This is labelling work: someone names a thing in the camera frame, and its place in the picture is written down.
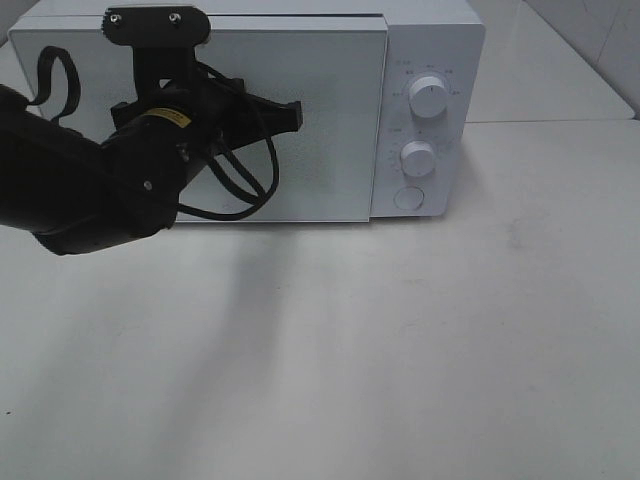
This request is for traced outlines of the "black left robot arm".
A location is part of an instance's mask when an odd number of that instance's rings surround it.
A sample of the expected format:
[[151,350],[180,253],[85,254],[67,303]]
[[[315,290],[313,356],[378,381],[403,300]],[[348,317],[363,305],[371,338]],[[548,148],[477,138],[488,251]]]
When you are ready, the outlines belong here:
[[51,95],[55,62],[68,94],[62,115],[79,106],[80,79],[70,57],[48,48],[27,98],[1,90],[1,222],[30,233],[57,255],[79,255],[144,239],[172,227],[179,214],[233,222],[275,194],[237,157],[239,148],[299,130],[299,102],[250,94],[239,79],[197,63],[192,79],[169,79],[111,110],[114,132],[94,142],[43,118],[34,106]]

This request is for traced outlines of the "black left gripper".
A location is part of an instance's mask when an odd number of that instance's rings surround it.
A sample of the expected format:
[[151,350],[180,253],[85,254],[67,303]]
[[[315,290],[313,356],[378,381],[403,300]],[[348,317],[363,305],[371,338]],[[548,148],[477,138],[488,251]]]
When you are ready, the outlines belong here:
[[111,108],[113,160],[203,160],[293,133],[299,101],[278,103],[195,59],[133,61],[137,99]]

